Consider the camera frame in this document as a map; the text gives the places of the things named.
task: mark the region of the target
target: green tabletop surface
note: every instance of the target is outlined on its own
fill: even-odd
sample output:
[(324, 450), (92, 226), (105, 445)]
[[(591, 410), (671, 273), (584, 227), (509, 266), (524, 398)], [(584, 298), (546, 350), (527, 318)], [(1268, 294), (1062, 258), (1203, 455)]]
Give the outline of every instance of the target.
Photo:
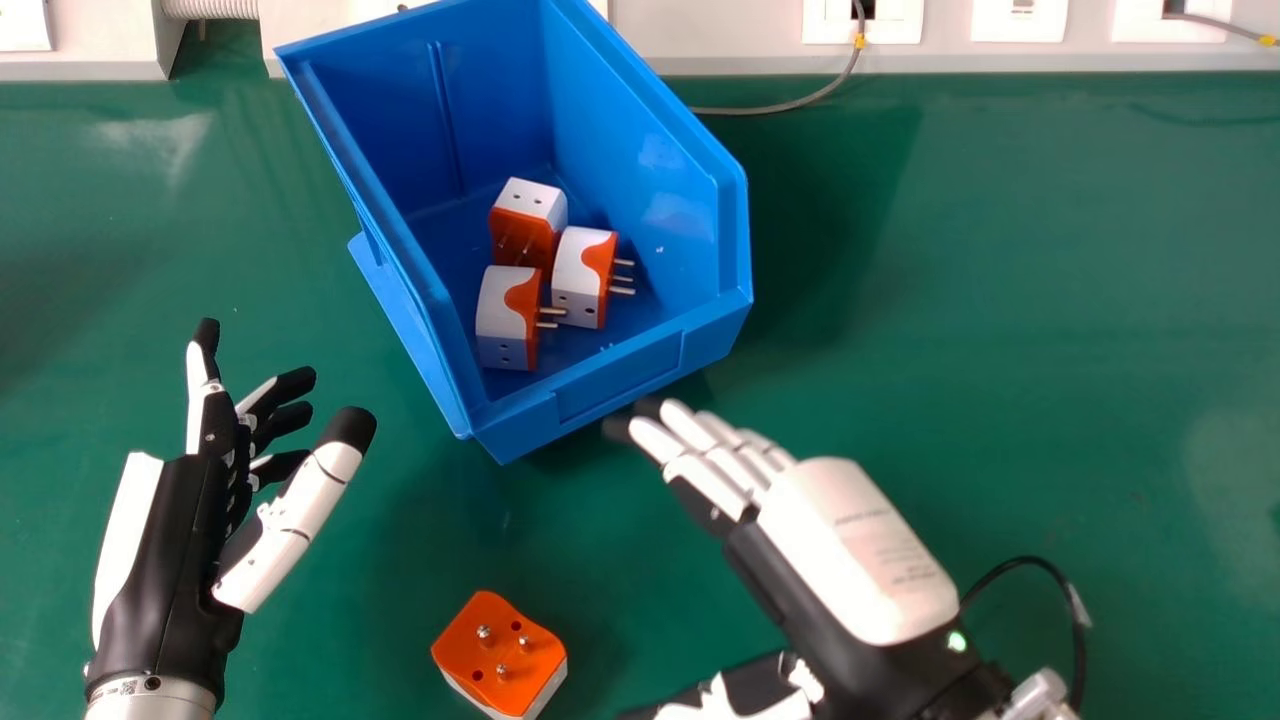
[[(957, 585), (1039, 553), (1092, 614), (1084, 716), (1280, 717), (1280, 76), (882, 76), (709, 119), (750, 181), (756, 305), (671, 392), (856, 459)], [(673, 82), (767, 102), (818, 78)], [(351, 204), (253, 31), (168, 85), (0, 86), (0, 719), (77, 717), (124, 456), (180, 451), (183, 351), (234, 393), (312, 364), (380, 428), (230, 659), (219, 717), (479, 717), (429, 647), (477, 588), (558, 633), (547, 720), (782, 643), (639, 455), (511, 466), (449, 433), (347, 254)], [(970, 618), (1070, 667), (1036, 570)]]

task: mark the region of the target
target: robotic hand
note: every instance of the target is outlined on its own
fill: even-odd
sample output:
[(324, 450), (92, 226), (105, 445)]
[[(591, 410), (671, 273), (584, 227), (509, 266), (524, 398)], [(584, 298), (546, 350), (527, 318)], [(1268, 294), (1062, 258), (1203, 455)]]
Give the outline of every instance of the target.
[[(293, 569), (372, 441), (374, 416), (346, 407), (315, 450), (261, 455), (311, 421), (311, 405), (296, 401), (315, 370), (270, 378), (233, 404), (218, 338), (206, 318), (187, 346), (186, 454), (133, 452), (124, 464), (93, 580), (87, 720), (212, 717), (244, 614)], [(253, 493), (280, 482), (250, 516)]]
[(1076, 719), (1052, 670), (1014, 689), (983, 662), (951, 578), (859, 465), (797, 462), (675, 400), (636, 413), (605, 420), (605, 434), (662, 468), (791, 648), (623, 720)]

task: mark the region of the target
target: blue plastic bin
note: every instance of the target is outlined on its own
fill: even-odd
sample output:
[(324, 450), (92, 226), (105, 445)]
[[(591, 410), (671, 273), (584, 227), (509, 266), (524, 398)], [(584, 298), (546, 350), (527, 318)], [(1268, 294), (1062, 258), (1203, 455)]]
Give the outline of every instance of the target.
[[(356, 205), (351, 252), (460, 438), (508, 462), (728, 354), (751, 305), (746, 178), (582, 0), (444, 0), (278, 50)], [(603, 331), (480, 368), (488, 211), (508, 177), (637, 264)]]

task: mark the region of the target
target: corrugated conduit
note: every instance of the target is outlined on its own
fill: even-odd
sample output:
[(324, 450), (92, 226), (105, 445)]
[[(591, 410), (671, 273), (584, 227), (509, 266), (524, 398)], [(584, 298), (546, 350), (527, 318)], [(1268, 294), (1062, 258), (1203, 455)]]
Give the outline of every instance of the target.
[(179, 20), (257, 19), (257, 0), (163, 0), (161, 6)]

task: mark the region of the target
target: orange and white plug adapter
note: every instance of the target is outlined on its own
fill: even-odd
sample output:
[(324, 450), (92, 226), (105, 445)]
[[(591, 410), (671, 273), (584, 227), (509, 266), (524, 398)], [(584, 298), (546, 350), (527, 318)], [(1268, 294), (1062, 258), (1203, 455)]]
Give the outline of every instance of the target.
[(552, 305), (564, 310), (566, 325), (598, 331), (604, 327), (609, 295), (635, 295), (635, 278), (620, 275), (634, 260), (617, 256), (618, 233), (567, 227), (552, 269)]
[(534, 720), (568, 676), (559, 638), (489, 591), (471, 596), (431, 644), (431, 659), (449, 687), (494, 720)]
[(568, 224), (568, 197), (549, 184), (511, 178), (489, 210), (493, 261), (550, 270)]
[(566, 314), (539, 305), (541, 282), (543, 272), (538, 268), (489, 265), (484, 272), (476, 302), (480, 365), (497, 370), (538, 369), (538, 331), (557, 327), (540, 318)]

